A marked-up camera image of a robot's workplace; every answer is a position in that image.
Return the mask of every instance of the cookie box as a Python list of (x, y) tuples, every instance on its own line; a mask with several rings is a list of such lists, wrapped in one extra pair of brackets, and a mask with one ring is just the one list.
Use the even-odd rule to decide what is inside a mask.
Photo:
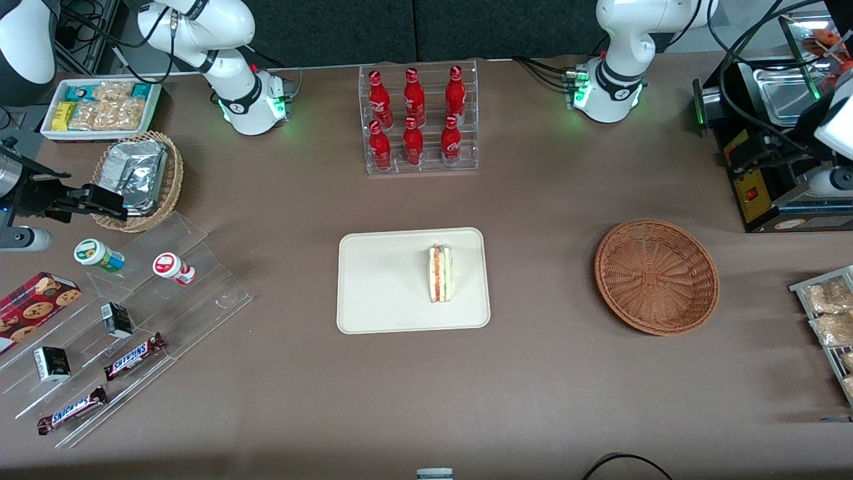
[(62, 80), (56, 86), (53, 100), (48, 107), (48, 113), (42, 122), (41, 134), (49, 140), (57, 143), (93, 143), (93, 142), (112, 142), (119, 138), (132, 137), (148, 131), (148, 126), (151, 125), (151, 119), (154, 117), (154, 109), (157, 108), (157, 101), (160, 99), (162, 85), (151, 85), (151, 89), (145, 98), (145, 109), (142, 111), (142, 121), (139, 122), (139, 127), (136, 130), (100, 130), (100, 131), (55, 131), (51, 122), (56, 116), (56, 110), (60, 107), (60, 103), (66, 100), (69, 87), (80, 87), (84, 85), (99, 84), (102, 81), (120, 81), (120, 82), (137, 82), (133, 77), (97, 77), (89, 79), (67, 79)]
[(71, 280), (40, 272), (0, 300), (0, 354), (30, 336), (82, 294)]

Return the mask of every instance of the dark wall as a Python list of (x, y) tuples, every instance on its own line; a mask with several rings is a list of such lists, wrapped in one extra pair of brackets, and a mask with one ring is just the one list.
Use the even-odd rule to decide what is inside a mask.
[(252, 46), (285, 65), (415, 61), (411, 0), (244, 0), (255, 16)]
[(419, 60), (589, 53), (596, 0), (414, 0)]

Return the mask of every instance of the sandwich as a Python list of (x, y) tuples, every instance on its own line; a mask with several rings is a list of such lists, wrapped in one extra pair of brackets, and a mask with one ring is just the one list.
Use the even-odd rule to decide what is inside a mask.
[(429, 249), (429, 296), (433, 303), (450, 301), (453, 292), (452, 270), (450, 247), (447, 245), (431, 247)]

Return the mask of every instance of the yellow label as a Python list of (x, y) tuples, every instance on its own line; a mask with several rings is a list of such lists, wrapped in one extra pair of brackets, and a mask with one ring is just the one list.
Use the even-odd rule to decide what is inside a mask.
[(726, 145), (725, 149), (722, 149), (722, 152), (726, 155), (726, 163), (731, 167), (732, 166), (732, 150), (738, 146), (740, 143), (744, 143), (746, 140), (749, 140), (749, 133), (746, 133), (744, 130), (741, 133), (738, 133), (738, 136), (732, 138), (732, 141)]
[(50, 129), (54, 132), (67, 132), (68, 121), (71, 120), (75, 107), (77, 107), (75, 102), (59, 102), (56, 105), (54, 119), (50, 122)]
[(767, 185), (764, 177), (758, 170), (752, 173), (744, 173), (742, 177), (734, 181), (734, 191), (738, 192), (738, 203), (740, 211), (744, 213), (747, 223), (757, 219), (772, 206), (770, 194), (767, 193)]

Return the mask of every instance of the brown tablecloth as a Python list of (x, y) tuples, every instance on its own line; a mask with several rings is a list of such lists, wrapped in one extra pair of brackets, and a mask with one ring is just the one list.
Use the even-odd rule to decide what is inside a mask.
[[(410, 179), (364, 172), (357, 68), (305, 72), (293, 120), (257, 138), (223, 121), (202, 77), (171, 79), (154, 126), (183, 153), (178, 210), (256, 299), (71, 450), (3, 411), (13, 470), (0, 477), (391, 479), (446, 465), (464, 480), (564, 479), (615, 451), (679, 478), (850, 475), (853, 425), (817, 423), (849, 410), (786, 287), (853, 263), (851, 236), (742, 233), (717, 145), (691, 132), (690, 82), (718, 60), (659, 56), (615, 125), (567, 111), (517, 64), (480, 61), (480, 170)], [(38, 160), (82, 184), (104, 148), (48, 141)], [(596, 245), (638, 217), (686, 228), (717, 263), (719, 308), (689, 335), (634, 331), (596, 291)], [(84, 217), (27, 221), (55, 244), (0, 255), (0, 291), (41, 270), (84, 277), (71, 253), (85, 237), (131, 239)], [(455, 226), (485, 236), (485, 328), (338, 331), (345, 234)], [(655, 478), (629, 462), (599, 478)]]

